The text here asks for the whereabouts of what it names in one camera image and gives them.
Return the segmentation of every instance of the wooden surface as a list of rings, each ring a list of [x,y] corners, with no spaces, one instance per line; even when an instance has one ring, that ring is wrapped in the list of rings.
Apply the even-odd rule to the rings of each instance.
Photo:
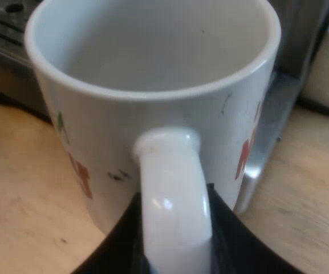
[[[329,118],[297,108],[241,217],[307,273],[329,273]],[[0,106],[0,273],[69,273],[104,235],[49,124]]]

